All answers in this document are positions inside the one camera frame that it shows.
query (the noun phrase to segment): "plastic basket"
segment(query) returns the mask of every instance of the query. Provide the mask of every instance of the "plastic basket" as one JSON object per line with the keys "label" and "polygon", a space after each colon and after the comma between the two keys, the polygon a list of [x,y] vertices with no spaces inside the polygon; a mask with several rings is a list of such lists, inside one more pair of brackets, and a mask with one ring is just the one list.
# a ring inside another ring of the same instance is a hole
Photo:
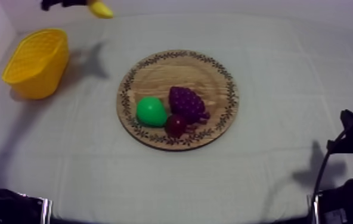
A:
{"label": "plastic basket", "polygon": [[19,43],[2,80],[23,98],[42,99],[57,89],[68,59],[66,33],[60,29],[40,30]]}

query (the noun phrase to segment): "table surface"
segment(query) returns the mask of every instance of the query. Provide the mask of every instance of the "table surface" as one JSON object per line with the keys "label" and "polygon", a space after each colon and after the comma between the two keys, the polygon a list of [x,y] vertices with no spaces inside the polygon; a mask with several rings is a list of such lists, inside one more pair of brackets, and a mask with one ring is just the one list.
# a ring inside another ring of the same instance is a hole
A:
{"label": "table surface", "polygon": [[[58,91],[25,101],[1,80],[0,186],[54,200],[63,218],[112,223],[256,223],[305,215],[328,139],[353,111],[353,33],[248,15],[144,15],[62,27],[70,62]],[[223,63],[239,112],[213,143],[183,153],[135,141],[116,93],[140,59],[191,49]],[[353,178],[333,156],[323,188]]]}

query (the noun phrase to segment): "banana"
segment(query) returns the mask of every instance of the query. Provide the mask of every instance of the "banana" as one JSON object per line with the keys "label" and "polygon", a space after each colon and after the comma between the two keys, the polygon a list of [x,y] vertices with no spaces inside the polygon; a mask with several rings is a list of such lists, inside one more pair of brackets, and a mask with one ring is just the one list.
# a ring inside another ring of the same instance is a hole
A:
{"label": "banana", "polygon": [[114,14],[101,0],[88,0],[88,8],[98,18],[113,18]]}

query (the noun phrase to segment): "grape bunch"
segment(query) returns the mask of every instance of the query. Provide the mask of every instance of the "grape bunch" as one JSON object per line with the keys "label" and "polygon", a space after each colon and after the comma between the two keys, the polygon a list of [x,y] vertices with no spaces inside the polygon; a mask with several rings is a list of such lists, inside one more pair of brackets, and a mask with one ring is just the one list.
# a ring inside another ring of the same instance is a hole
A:
{"label": "grape bunch", "polygon": [[188,125],[194,123],[206,124],[210,118],[201,97],[189,88],[171,87],[168,100],[172,114],[183,116]]}

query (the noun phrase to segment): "black cable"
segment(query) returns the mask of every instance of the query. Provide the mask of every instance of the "black cable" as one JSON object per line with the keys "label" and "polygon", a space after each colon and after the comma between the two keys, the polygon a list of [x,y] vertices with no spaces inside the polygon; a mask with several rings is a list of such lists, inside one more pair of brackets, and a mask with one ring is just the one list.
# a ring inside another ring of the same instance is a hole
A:
{"label": "black cable", "polygon": [[[338,137],[335,139],[336,141],[341,140],[345,134],[347,133],[349,129],[347,130],[343,130]],[[326,169],[327,166],[327,162],[328,159],[330,158],[330,155],[332,154],[332,152],[335,150],[335,147],[333,147],[330,150],[327,150],[327,154],[324,156],[324,160],[323,163],[321,164],[321,167],[318,171],[318,175],[317,175],[317,179],[315,181],[315,185],[314,185],[314,190],[313,190],[313,195],[311,197],[311,205],[310,205],[310,211],[309,211],[309,217],[308,217],[308,224],[312,224],[313,222],[313,217],[314,217],[314,202],[315,202],[315,195],[317,194],[319,188],[320,188],[320,183],[321,183],[321,179],[323,178],[323,174],[324,174],[324,170]]]}

